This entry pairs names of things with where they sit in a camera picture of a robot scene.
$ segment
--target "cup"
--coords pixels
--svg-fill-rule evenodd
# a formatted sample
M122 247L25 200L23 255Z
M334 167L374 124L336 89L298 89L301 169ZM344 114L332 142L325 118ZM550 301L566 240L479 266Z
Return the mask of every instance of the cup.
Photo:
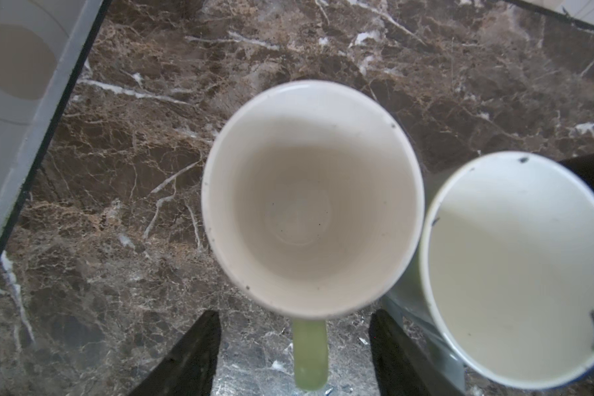
M203 174L209 242L249 297L292 318L294 377L327 381L325 320L377 300L420 236L420 168L400 126L359 91L286 83L239 109Z
M505 151L428 178L425 192L418 250L388 310L504 385L551 388L594 367L590 188L554 161Z

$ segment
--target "mug handle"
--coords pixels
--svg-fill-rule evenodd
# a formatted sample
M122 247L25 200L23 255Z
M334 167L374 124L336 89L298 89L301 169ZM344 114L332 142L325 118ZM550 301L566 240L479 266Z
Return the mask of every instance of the mug handle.
M317 390L328 381L328 335L325 321L293 319L295 384Z

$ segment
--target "brown marble surface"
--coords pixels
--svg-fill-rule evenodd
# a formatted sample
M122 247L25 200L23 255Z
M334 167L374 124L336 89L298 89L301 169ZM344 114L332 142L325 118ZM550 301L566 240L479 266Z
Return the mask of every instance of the brown marble surface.
M199 206L225 121L298 79L374 98L423 172L594 151L594 34L508 3L114 0L0 267L0 395L125 395L205 309L223 326L214 395L301 394L288 320L229 282ZM378 394L374 307L330 321L314 394ZM587 396L594 376L523 392L470 373L467 393Z

